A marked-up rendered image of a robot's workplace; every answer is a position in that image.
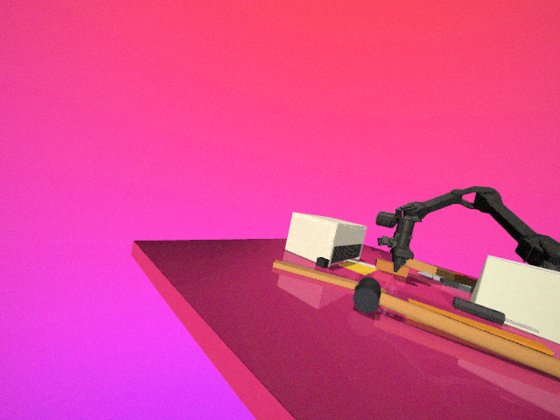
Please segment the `orange rod with dark cylindrical end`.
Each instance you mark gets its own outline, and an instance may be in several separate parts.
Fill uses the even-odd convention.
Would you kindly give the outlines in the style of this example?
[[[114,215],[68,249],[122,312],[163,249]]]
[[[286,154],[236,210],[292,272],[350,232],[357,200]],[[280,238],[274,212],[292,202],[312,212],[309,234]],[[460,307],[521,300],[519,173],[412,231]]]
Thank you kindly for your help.
[[[469,341],[476,346],[484,347],[491,352],[494,351],[514,361],[519,361],[537,370],[542,370],[548,375],[560,378],[560,359],[535,351],[529,347],[521,346],[513,341],[503,339],[460,321],[447,318],[442,314],[392,297],[384,292],[381,293],[380,284],[370,276],[363,277],[359,281],[353,294],[353,303],[357,309],[365,313],[377,311],[380,305],[418,322],[423,322],[439,331],[444,331]]]

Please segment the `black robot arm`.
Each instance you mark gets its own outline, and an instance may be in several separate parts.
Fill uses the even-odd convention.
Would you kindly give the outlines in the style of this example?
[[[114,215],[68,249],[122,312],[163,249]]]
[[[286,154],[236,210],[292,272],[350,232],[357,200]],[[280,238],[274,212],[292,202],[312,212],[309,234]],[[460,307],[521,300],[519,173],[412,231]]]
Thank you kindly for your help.
[[[468,193],[476,193],[474,202],[463,198]],[[395,209],[395,213],[381,211],[376,215],[375,225],[413,233],[416,222],[441,208],[459,204],[490,214],[518,243],[515,253],[530,265],[560,272],[560,243],[555,239],[536,233],[506,207],[497,190],[491,187],[473,186],[466,189],[455,188],[449,192],[423,202],[413,201]]]

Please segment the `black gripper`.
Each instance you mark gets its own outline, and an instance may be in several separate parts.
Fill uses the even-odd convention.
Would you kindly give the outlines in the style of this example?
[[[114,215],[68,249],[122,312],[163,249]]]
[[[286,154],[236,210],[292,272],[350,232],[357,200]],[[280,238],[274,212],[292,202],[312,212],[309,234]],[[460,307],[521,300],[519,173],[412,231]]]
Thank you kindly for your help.
[[[396,230],[394,235],[397,237],[396,247],[388,248],[392,255],[392,262],[394,262],[394,272],[397,272],[408,259],[414,258],[414,253],[410,250],[410,240],[413,239],[411,233]],[[394,236],[394,238],[395,238]]]

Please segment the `black-handled metal rod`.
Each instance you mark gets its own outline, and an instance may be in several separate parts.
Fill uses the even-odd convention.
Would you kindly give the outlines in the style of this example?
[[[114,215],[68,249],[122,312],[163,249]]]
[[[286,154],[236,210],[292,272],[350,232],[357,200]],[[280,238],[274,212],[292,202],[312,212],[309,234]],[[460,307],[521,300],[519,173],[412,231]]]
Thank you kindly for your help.
[[[503,325],[503,323],[505,321],[513,324],[513,325],[518,325],[521,326],[523,328],[535,331],[537,333],[539,333],[539,330],[536,330],[535,328],[530,328],[526,325],[520,324],[520,323],[516,323],[514,321],[511,321],[507,318],[505,318],[505,314],[503,314],[502,312],[499,311],[495,311],[494,309],[488,308],[488,307],[484,307],[478,304],[475,304],[473,302],[464,300],[463,298],[458,298],[458,297],[454,297],[453,302],[452,302],[452,306],[456,307],[464,312],[469,312],[471,314],[475,314],[477,316],[482,317],[483,319],[488,319],[490,321],[494,321],[496,323],[499,323],[501,325]]]

